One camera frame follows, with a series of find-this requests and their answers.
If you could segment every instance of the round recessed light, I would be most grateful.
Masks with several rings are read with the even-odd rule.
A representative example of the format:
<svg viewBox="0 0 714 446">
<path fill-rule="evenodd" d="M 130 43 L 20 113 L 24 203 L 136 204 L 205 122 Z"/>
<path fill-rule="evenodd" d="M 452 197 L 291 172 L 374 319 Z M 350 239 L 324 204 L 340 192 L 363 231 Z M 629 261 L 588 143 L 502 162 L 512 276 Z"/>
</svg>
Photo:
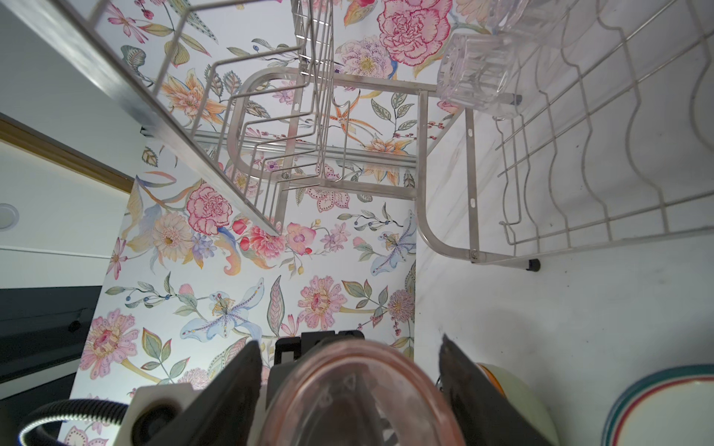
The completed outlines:
<svg viewBox="0 0 714 446">
<path fill-rule="evenodd" d="M 18 221 L 20 212 L 17 208 L 8 203 L 0 203 L 0 231 L 14 228 Z"/>
</svg>

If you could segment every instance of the black rubber foot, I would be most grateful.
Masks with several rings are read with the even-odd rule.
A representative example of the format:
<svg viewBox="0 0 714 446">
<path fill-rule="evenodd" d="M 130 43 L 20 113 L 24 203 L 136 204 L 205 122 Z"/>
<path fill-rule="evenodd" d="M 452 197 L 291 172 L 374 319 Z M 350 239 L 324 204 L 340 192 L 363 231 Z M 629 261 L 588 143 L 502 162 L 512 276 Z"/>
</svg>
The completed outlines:
<svg viewBox="0 0 714 446">
<path fill-rule="evenodd" d="M 528 261 L 528 269 L 526 271 L 533 271 L 537 273 L 540 271 L 540 260 L 537 258 L 532 258 Z"/>
</svg>

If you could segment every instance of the red stripe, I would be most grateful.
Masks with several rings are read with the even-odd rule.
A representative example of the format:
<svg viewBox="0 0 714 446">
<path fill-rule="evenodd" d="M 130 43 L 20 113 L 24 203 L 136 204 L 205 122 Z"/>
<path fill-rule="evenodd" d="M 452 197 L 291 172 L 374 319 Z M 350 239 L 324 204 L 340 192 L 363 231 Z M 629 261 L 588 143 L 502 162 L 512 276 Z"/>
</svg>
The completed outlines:
<svg viewBox="0 0 714 446">
<path fill-rule="evenodd" d="M 682 380 L 677 380 L 677 381 L 672 381 L 668 382 L 666 384 L 662 384 L 658 387 L 654 387 L 653 389 L 647 391 L 646 393 L 642 394 L 635 402 L 633 402 L 630 407 L 625 411 L 623 414 L 622 418 L 620 419 L 620 422 L 618 423 L 618 428 L 615 431 L 615 438 L 613 440 L 613 446 L 617 446 L 618 441 L 620 439 L 620 431 L 622 431 L 623 426 L 625 425 L 625 421 L 627 421 L 627 418 L 630 416 L 632 411 L 639 406 L 639 404 L 647 399 L 648 397 L 656 394 L 657 392 L 660 392 L 664 389 L 667 389 L 669 387 L 675 386 L 675 385 L 681 385 L 681 384 L 687 384 L 688 382 L 692 381 L 714 381 L 714 377 L 689 377 L 685 378 Z"/>
</svg>

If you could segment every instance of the wooden trim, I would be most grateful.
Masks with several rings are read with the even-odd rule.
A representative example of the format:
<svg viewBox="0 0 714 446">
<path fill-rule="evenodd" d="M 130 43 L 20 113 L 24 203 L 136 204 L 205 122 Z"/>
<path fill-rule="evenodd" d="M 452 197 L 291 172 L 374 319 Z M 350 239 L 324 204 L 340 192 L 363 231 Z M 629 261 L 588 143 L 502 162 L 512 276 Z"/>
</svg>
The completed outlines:
<svg viewBox="0 0 714 446">
<path fill-rule="evenodd" d="M 0 113 L 0 140 L 87 178 L 131 193 L 134 179 Z"/>
</svg>

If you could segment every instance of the black corrugated tube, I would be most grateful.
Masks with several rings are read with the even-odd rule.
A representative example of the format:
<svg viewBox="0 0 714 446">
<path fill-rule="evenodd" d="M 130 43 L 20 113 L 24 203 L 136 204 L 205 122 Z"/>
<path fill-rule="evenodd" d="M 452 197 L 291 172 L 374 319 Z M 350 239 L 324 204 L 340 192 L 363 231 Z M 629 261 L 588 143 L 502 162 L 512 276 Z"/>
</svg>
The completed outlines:
<svg viewBox="0 0 714 446">
<path fill-rule="evenodd" d="M 50 437 L 42 425 L 64 420 L 87 420 L 121 424 L 129 406 L 120 402 L 102 400 L 62 400 L 50 402 L 35 409 L 25 417 L 18 435 L 22 446 L 62 445 Z"/>
</svg>

